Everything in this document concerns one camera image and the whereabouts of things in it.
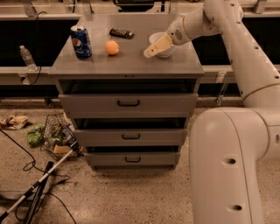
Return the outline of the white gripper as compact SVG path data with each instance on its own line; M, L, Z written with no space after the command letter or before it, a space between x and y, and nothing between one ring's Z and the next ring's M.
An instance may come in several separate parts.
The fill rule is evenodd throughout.
M190 41L184 26L184 17L174 20L167 29L167 34L159 38L154 44L151 44L143 51L146 58L158 56L159 53L171 48L173 45L182 46Z

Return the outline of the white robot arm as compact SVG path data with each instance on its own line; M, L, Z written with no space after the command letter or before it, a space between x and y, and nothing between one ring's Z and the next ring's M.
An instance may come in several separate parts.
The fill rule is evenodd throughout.
M240 91L240 108L200 114L189 136L194 224L264 224L256 161L280 155L279 72L242 22L238 0L205 0L143 52L220 34Z

